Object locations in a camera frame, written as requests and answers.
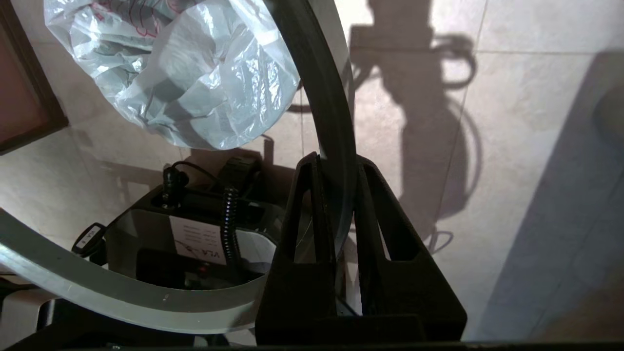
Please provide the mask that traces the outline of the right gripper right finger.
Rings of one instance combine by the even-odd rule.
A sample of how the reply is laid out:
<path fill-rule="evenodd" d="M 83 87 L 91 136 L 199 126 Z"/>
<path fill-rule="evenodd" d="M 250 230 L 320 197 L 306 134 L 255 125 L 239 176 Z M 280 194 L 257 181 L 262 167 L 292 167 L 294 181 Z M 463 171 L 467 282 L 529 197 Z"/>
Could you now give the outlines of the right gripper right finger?
<path fill-rule="evenodd" d="M 354 219 L 363 315 L 400 339 L 460 340 L 464 307 L 381 171 L 361 156 Z"/>

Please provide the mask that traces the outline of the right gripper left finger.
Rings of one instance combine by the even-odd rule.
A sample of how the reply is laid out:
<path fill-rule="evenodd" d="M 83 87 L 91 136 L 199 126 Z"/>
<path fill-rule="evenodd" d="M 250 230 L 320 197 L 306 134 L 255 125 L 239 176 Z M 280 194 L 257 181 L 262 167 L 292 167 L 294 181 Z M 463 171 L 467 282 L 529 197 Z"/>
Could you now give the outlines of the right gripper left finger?
<path fill-rule="evenodd" d="M 315 260 L 295 260 L 305 193 L 312 200 Z M 336 257 L 332 223 L 325 201 L 320 157 L 310 153 L 298 163 L 279 243 L 259 303 L 255 336 L 259 345 L 320 344 L 321 322 L 337 316 Z"/>

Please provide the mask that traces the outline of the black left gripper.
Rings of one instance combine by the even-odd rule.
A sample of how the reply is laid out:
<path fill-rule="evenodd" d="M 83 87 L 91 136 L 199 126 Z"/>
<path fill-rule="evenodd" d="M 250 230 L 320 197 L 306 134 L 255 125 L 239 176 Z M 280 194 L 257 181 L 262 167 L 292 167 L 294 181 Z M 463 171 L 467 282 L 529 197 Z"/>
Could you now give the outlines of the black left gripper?
<path fill-rule="evenodd" d="M 266 177 L 260 158 L 231 157 L 221 169 L 221 180 L 239 192 L 265 187 Z"/>

